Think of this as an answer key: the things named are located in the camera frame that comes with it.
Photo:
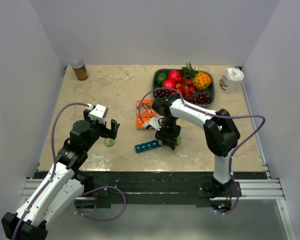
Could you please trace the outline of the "green black pill bottle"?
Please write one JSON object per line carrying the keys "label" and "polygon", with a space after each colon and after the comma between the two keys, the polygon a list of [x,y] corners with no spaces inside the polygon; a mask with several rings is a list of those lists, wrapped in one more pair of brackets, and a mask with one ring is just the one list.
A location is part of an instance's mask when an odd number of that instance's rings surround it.
{"label": "green black pill bottle", "polygon": [[178,147],[178,146],[180,146],[182,144],[182,137],[181,136],[178,136],[177,138],[176,138],[176,146]]}

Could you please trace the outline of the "teal weekly pill organizer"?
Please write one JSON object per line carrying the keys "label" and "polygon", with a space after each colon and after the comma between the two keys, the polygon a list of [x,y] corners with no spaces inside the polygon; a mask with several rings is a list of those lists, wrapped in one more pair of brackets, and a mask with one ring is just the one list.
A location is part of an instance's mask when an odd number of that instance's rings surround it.
{"label": "teal weekly pill organizer", "polygon": [[159,141],[156,139],[156,140],[148,141],[145,143],[137,144],[134,146],[134,149],[135,149],[135,152],[138,154],[138,153],[146,152],[149,150],[157,149],[160,147],[162,147],[162,145],[159,144]]}

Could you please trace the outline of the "green bottle cap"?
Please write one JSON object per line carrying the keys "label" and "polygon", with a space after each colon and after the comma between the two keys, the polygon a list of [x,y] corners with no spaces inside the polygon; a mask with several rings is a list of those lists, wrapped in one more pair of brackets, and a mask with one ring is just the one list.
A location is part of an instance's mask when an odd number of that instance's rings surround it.
{"label": "green bottle cap", "polygon": [[103,143],[106,147],[112,147],[115,144],[115,140],[110,137],[107,137],[104,139]]}

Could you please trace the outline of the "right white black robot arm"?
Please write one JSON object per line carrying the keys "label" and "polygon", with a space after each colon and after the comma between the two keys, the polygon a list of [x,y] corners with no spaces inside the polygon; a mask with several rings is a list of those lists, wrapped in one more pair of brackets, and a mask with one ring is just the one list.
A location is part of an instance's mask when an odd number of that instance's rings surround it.
{"label": "right white black robot arm", "polygon": [[213,192],[220,197],[231,190],[231,154],[238,145],[241,135],[229,112],[225,109],[211,111],[189,103],[175,95],[156,98],[152,109],[163,119],[151,119],[148,123],[156,129],[155,138],[172,150],[179,145],[183,119],[204,131],[208,149],[214,154]]}

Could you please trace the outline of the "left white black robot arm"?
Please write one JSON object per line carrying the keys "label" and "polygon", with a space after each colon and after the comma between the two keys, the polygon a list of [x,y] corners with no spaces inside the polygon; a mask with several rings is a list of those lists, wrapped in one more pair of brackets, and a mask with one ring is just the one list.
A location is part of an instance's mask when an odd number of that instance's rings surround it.
{"label": "left white black robot arm", "polygon": [[89,196],[94,184],[79,169],[88,158],[88,151],[99,138],[117,137],[119,123],[111,120],[107,128],[108,108],[86,104],[84,119],[73,124],[59,152],[53,152],[53,164],[47,175],[14,213],[7,212],[2,220],[5,236],[9,240],[44,240],[47,228],[75,198]]}

